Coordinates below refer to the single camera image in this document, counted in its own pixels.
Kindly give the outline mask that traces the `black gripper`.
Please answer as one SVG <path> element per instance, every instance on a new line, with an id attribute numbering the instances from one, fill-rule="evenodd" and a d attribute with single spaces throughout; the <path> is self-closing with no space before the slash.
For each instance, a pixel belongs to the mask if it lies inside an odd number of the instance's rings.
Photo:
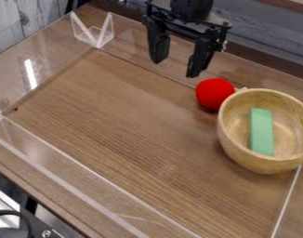
<path id="1" fill-rule="evenodd" d="M 213 13 L 213 0 L 145 0 L 150 61 L 157 64 L 169 55 L 169 29 L 185 38 L 200 35 L 186 64 L 186 77 L 194 78 L 206 69 L 214 49 L 224 51 L 229 20 Z"/>

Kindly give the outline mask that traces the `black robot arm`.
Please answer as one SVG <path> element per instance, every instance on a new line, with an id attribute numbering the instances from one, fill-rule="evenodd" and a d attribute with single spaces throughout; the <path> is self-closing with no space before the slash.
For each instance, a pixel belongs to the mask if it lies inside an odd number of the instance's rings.
<path id="1" fill-rule="evenodd" d="M 150 61 L 157 64 L 169 56 L 173 34 L 194 44 L 186 62 L 186 77 L 194 78 L 208 67 L 216 52 L 226 45 L 229 20 L 212 12 L 213 0 L 145 0 L 142 24 L 146 27 Z"/>

